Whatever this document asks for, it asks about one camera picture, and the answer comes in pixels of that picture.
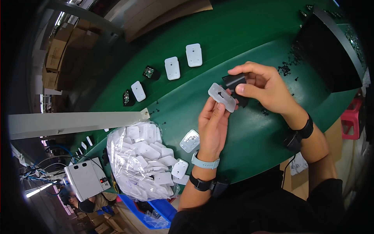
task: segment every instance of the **person's right hand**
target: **person's right hand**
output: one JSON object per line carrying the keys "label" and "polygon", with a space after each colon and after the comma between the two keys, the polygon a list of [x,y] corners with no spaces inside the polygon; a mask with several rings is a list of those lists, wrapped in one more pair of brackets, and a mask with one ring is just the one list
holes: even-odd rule
{"label": "person's right hand", "polygon": [[228,70],[228,73],[248,73],[247,84],[238,84],[235,92],[257,99],[269,111],[287,115],[298,106],[275,67],[246,62]]}

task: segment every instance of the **black shirt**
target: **black shirt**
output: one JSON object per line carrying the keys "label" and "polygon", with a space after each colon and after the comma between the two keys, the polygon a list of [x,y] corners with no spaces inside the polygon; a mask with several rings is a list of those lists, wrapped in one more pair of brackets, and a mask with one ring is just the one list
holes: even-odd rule
{"label": "black shirt", "polygon": [[332,232],[344,215],[342,181],[325,180],[304,201],[281,188],[282,173],[278,165],[178,212],[169,233]]}
{"label": "black shirt", "polygon": [[78,202],[78,209],[84,213],[93,213],[95,208],[95,203],[90,200],[84,200],[83,202]]}

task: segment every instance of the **smartwatch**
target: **smartwatch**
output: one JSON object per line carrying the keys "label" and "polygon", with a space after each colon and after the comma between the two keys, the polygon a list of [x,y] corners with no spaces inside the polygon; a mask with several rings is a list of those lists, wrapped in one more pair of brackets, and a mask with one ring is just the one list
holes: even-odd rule
{"label": "smartwatch", "polygon": [[226,188],[230,185],[230,182],[228,180],[218,181],[216,178],[209,181],[202,181],[193,177],[192,173],[190,174],[190,181],[199,191],[205,192],[210,189],[212,191],[213,197],[218,197],[219,195],[221,195],[223,191],[225,191]]}
{"label": "smartwatch", "polygon": [[292,130],[289,136],[283,141],[284,146],[292,152],[300,152],[301,140],[307,139],[313,133],[313,120],[308,114],[306,125],[300,130]]}
{"label": "smartwatch", "polygon": [[218,164],[220,163],[220,159],[218,158],[214,162],[204,162],[197,158],[199,150],[195,151],[192,154],[191,163],[205,169],[216,169],[218,167]]}

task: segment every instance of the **pile of white plastic parts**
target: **pile of white plastic parts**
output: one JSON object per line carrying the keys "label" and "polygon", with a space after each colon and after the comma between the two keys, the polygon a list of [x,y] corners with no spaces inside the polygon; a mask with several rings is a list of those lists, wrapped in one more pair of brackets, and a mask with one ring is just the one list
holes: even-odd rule
{"label": "pile of white plastic parts", "polygon": [[186,184],[188,163],[162,144],[160,128],[144,121],[117,128],[107,138],[109,162],[121,191],[135,200],[173,198]]}

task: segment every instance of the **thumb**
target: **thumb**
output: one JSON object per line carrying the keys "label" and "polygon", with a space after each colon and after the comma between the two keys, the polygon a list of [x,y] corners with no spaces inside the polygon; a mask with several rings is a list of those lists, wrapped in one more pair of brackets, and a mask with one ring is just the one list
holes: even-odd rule
{"label": "thumb", "polygon": [[219,103],[217,105],[217,108],[213,111],[213,114],[209,120],[209,123],[213,126],[217,126],[224,113],[225,113],[225,104]]}
{"label": "thumb", "polygon": [[243,97],[251,97],[260,101],[265,94],[265,90],[251,84],[238,84],[235,92]]}

